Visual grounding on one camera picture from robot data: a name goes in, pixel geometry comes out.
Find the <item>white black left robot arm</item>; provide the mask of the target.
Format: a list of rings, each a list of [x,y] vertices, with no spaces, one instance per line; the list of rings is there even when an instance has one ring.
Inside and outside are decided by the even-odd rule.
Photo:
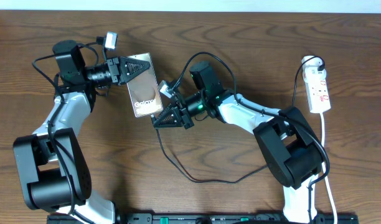
[[[92,179],[77,140],[93,111],[97,89],[130,82],[150,69],[145,60],[105,57],[87,66],[81,49],[92,44],[63,40],[52,48],[59,73],[48,81],[54,107],[31,135],[13,143],[25,204],[31,210],[70,215],[81,223],[121,223],[115,203],[92,189]]]

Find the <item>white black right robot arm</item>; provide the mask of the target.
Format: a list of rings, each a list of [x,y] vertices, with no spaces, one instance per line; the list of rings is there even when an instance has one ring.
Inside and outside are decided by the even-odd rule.
[[[159,91],[170,99],[167,108],[153,117],[155,129],[194,125],[193,117],[203,112],[223,123],[234,124],[253,134],[274,178],[284,187],[287,220],[313,223],[314,186],[329,173],[329,159],[321,143],[299,109],[279,110],[245,99],[222,86],[208,61],[190,68],[197,93],[184,98],[180,81],[162,81]]]

